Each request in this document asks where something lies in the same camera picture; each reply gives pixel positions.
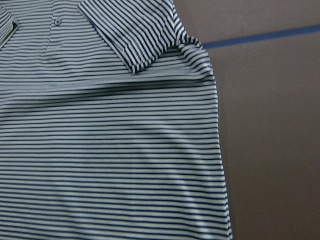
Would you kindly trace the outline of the navy white striped polo shirt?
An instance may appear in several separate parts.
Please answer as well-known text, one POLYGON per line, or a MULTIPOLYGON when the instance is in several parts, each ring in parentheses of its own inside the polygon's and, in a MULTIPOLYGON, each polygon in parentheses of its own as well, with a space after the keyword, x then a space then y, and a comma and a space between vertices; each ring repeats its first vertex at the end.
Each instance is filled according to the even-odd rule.
POLYGON ((1 1, 0 237, 232 239, 213 68, 173 1, 1 1))

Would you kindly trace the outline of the brown paper table cover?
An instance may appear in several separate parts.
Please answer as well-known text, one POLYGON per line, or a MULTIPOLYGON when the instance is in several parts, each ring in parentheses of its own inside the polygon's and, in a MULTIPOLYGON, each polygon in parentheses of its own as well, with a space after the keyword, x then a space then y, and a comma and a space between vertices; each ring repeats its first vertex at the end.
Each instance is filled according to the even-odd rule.
POLYGON ((214 69, 234 239, 319 239, 319 1, 175 6, 214 69))

